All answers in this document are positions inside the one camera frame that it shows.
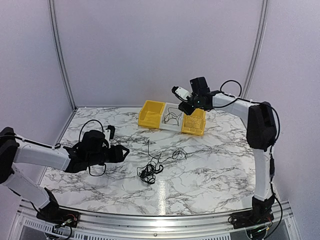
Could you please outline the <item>left aluminium corner post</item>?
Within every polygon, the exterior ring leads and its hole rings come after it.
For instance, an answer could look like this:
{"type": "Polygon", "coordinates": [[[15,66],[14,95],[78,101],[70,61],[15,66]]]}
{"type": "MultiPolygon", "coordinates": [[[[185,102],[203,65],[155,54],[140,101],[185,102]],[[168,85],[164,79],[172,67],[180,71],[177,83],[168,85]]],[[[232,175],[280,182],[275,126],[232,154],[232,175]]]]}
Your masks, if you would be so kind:
{"type": "Polygon", "coordinates": [[[65,64],[63,49],[61,45],[61,39],[59,34],[59,27],[58,27],[58,19],[57,19],[57,11],[56,11],[56,3],[54,0],[48,0],[48,11],[49,11],[49,19],[51,24],[51,30],[53,35],[53,43],[54,48],[57,56],[57,62],[59,66],[59,70],[61,73],[61,78],[63,82],[63,86],[66,92],[66,96],[68,99],[68,103],[70,108],[73,112],[77,110],[76,102],[72,93],[72,88],[68,76],[67,67],[65,64]]]}

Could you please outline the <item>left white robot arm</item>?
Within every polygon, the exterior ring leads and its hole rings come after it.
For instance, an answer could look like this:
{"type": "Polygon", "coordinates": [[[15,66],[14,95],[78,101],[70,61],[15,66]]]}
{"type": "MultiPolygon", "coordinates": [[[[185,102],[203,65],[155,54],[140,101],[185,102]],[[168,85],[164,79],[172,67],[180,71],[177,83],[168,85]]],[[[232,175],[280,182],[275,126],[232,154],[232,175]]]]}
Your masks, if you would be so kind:
{"type": "Polygon", "coordinates": [[[63,211],[52,192],[40,187],[22,174],[16,164],[49,167],[65,173],[79,173],[92,166],[122,163],[130,150],[121,144],[112,145],[115,127],[90,130],[79,134],[72,146],[54,146],[24,138],[5,127],[0,133],[0,183],[29,200],[53,223],[63,219],[63,211]]]}

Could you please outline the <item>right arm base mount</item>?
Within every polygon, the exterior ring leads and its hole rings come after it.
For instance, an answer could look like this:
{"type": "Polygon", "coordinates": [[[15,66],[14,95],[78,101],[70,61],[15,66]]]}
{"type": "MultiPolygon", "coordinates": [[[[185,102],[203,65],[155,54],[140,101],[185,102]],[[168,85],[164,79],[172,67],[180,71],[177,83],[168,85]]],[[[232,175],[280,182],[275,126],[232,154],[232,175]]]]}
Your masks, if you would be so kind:
{"type": "Polygon", "coordinates": [[[228,222],[234,229],[247,228],[264,223],[270,223],[274,220],[272,206],[275,203],[275,196],[262,201],[252,197],[252,209],[232,213],[228,222]]]}

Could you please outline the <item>right aluminium corner post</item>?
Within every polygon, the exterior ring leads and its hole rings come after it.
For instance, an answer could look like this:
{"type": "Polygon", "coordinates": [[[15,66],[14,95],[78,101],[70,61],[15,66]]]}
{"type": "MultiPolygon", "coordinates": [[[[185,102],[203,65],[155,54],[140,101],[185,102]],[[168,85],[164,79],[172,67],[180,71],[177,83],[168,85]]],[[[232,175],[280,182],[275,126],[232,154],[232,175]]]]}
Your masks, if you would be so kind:
{"type": "Polygon", "coordinates": [[[244,86],[242,89],[242,94],[240,95],[242,99],[247,98],[247,96],[249,94],[250,86],[253,82],[256,65],[257,65],[259,54],[261,52],[261,48],[262,48],[262,44],[263,44],[263,38],[264,38],[266,23],[267,23],[267,18],[268,18],[269,4],[270,4],[269,0],[263,0],[261,2],[259,21],[258,21],[253,51],[252,51],[252,55],[251,55],[251,60],[250,60],[249,67],[248,67],[248,70],[246,73],[244,86]]]}

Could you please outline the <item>aluminium corner post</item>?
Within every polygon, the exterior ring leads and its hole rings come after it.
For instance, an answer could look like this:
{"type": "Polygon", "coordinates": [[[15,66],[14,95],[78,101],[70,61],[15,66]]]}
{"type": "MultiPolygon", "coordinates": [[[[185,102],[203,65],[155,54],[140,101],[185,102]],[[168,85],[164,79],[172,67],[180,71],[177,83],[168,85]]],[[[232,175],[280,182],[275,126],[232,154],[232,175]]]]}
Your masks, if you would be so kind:
{"type": "Polygon", "coordinates": [[[261,52],[261,48],[262,48],[262,44],[263,44],[263,38],[264,38],[266,23],[267,23],[267,18],[268,18],[269,4],[270,4],[269,0],[263,0],[261,2],[259,21],[258,21],[253,51],[252,51],[252,55],[251,55],[251,60],[250,60],[249,67],[248,67],[248,70],[246,73],[244,86],[242,89],[242,94],[240,95],[242,99],[247,98],[247,96],[249,94],[250,86],[253,82],[256,65],[257,65],[259,54],[261,52]]]}
{"type": "Polygon", "coordinates": [[[72,88],[68,76],[67,67],[65,64],[63,49],[61,45],[61,39],[59,34],[59,27],[58,27],[58,19],[57,19],[57,11],[56,11],[56,3],[54,0],[48,0],[48,11],[49,11],[49,19],[51,24],[51,30],[53,35],[53,43],[54,48],[57,56],[57,62],[59,66],[59,70],[61,73],[61,78],[63,82],[63,86],[66,92],[66,96],[68,99],[68,103],[70,108],[73,112],[77,110],[76,102],[72,93],[72,88]]]}

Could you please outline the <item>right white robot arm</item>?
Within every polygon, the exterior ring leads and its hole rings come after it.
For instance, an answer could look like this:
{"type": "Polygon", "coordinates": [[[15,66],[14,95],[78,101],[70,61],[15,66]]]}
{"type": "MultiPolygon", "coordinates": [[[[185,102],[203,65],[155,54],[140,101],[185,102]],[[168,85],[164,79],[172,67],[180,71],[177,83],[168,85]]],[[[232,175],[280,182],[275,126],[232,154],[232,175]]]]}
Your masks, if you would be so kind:
{"type": "Polygon", "coordinates": [[[258,224],[267,216],[267,207],[275,202],[273,178],[275,160],[273,147],[280,134],[280,120],[276,110],[267,101],[256,102],[219,90],[210,90],[204,77],[190,80],[192,91],[174,86],[171,91],[181,101],[178,108],[186,115],[196,109],[220,110],[239,117],[246,128],[246,141],[253,151],[255,163],[254,207],[247,219],[258,224]]]}

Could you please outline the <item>left yellow plastic bin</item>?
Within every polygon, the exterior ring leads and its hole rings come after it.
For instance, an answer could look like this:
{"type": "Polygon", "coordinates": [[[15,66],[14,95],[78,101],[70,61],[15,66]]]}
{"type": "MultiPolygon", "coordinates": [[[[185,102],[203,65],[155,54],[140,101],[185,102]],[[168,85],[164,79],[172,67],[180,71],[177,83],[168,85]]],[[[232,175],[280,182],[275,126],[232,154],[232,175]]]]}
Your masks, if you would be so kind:
{"type": "Polygon", "coordinates": [[[159,128],[164,108],[164,102],[146,100],[139,112],[138,125],[147,128],[159,128]]]}

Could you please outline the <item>white plastic bin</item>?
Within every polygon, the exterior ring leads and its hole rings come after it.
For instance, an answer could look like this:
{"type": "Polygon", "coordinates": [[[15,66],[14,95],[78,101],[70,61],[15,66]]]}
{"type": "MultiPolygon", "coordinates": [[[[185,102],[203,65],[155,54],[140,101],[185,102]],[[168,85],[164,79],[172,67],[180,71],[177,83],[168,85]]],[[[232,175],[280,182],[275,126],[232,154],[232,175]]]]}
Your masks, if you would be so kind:
{"type": "Polygon", "coordinates": [[[175,103],[166,102],[161,115],[159,128],[174,132],[181,132],[184,113],[178,109],[175,103]]]}

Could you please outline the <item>right yellow plastic bin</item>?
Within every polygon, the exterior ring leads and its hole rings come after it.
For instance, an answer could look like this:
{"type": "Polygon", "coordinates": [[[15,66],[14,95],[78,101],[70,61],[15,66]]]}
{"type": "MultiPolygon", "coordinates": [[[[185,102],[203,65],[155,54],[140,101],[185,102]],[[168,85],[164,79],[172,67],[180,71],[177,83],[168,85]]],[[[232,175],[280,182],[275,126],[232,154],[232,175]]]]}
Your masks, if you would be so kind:
{"type": "Polygon", "coordinates": [[[181,132],[196,136],[203,136],[206,126],[206,112],[196,109],[191,115],[183,114],[181,132]]]}

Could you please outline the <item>aluminium front rail frame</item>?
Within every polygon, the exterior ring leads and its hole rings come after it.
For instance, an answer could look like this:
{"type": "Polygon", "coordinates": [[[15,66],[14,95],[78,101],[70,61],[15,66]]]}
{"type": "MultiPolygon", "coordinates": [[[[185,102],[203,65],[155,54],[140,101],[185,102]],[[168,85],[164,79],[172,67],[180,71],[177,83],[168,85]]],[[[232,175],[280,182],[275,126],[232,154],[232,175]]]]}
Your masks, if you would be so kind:
{"type": "Polygon", "coordinates": [[[34,240],[52,237],[72,240],[248,240],[266,231],[269,240],[300,240],[301,236],[288,201],[274,204],[270,222],[235,229],[230,212],[201,215],[148,216],[93,212],[77,209],[77,226],[71,230],[54,229],[40,220],[31,203],[22,200],[8,239],[34,240]]]}

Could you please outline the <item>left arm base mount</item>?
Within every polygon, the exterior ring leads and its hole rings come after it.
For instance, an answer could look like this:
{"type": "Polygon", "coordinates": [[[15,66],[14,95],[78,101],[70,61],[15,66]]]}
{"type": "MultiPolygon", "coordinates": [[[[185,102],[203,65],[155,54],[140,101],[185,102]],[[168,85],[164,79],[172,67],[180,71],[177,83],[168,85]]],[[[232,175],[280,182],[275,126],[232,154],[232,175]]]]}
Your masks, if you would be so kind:
{"type": "Polygon", "coordinates": [[[40,220],[58,224],[60,226],[66,222],[66,225],[76,228],[80,213],[78,211],[61,208],[53,193],[46,187],[44,190],[48,194],[49,203],[45,207],[37,210],[36,217],[40,220]]]}

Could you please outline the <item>yellow plastic bin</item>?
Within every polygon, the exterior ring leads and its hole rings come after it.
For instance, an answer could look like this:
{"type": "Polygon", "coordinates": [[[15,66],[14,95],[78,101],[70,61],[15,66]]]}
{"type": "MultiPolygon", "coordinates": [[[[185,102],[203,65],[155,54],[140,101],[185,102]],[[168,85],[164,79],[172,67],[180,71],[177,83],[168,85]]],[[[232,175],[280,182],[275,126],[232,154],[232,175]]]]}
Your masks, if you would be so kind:
{"type": "Polygon", "coordinates": [[[206,126],[206,112],[196,109],[191,115],[183,114],[181,132],[196,136],[203,136],[206,126]]]}
{"type": "Polygon", "coordinates": [[[147,128],[159,128],[164,108],[164,102],[146,100],[139,112],[138,125],[147,128]]]}

